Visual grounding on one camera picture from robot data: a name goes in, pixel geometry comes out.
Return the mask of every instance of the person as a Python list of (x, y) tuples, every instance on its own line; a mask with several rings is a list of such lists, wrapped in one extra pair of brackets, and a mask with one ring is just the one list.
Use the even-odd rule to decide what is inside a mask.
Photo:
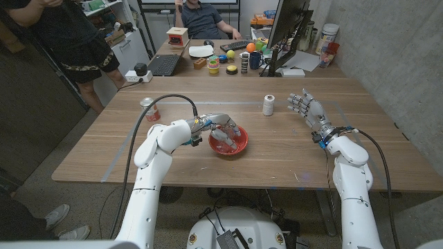
[(84, 240), (91, 228), (84, 225), (70, 232), (61, 232), (57, 236), (51, 231), (63, 221), (69, 212), (69, 205), (62, 204), (43, 219), (35, 218), (29, 209), (0, 192), (0, 241), (21, 240)]
[(188, 28), (189, 38), (193, 39), (221, 39), (219, 29), (225, 33), (232, 33), (233, 39), (242, 39), (237, 29), (223, 21), (218, 11), (209, 3), (200, 3), (198, 0), (175, 0), (174, 25), (179, 28)]
[(20, 26), (49, 47), (65, 73), (77, 83), (84, 101), (100, 114), (104, 109), (93, 81), (103, 70), (117, 89), (126, 79), (103, 35), (87, 19), (78, 0), (2, 0), (2, 7)]

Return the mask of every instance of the sneaker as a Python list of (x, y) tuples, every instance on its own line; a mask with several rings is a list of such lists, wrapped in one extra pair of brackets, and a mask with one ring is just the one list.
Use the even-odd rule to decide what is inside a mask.
[(53, 229), (58, 223), (62, 222), (64, 217), (68, 215), (69, 205), (62, 204), (50, 212), (46, 217), (46, 231)]
[(91, 231), (91, 227), (84, 225), (81, 228), (74, 229), (70, 232), (60, 232), (58, 234), (59, 240), (85, 240)]

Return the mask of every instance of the man sitting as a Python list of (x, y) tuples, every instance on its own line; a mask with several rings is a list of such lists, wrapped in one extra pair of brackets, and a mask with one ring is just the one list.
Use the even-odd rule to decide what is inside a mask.
[(199, 0), (175, 0), (174, 25), (188, 28), (188, 35), (193, 39), (221, 39), (218, 29), (232, 33), (233, 39), (242, 39), (242, 35), (231, 25), (223, 21), (218, 11), (209, 3)]

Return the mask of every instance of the soda can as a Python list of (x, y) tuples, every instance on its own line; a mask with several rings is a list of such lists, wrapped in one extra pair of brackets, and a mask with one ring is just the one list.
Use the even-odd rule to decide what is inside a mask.
[[(140, 106), (142, 110), (146, 110), (146, 108), (154, 101), (151, 98), (144, 98), (140, 101)], [(145, 117), (147, 121), (157, 121), (160, 119), (160, 113), (157, 109), (157, 105), (154, 104), (153, 107), (149, 111), (146, 112)]]

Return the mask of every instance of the black shirt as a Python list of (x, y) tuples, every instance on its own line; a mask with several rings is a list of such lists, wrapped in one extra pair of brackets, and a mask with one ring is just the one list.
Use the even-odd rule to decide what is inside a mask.
[[(19, 9), (26, 7), (29, 2), (30, 0), (0, 0), (0, 6)], [(97, 28), (72, 0), (64, 0), (57, 7), (45, 8), (39, 21), (30, 29), (49, 48), (55, 50), (86, 44), (98, 34)]]
[(190, 9), (183, 5), (181, 20), (183, 27), (188, 28), (189, 38), (193, 39), (221, 39), (217, 25), (223, 19), (218, 11), (209, 3), (200, 3), (200, 8)]

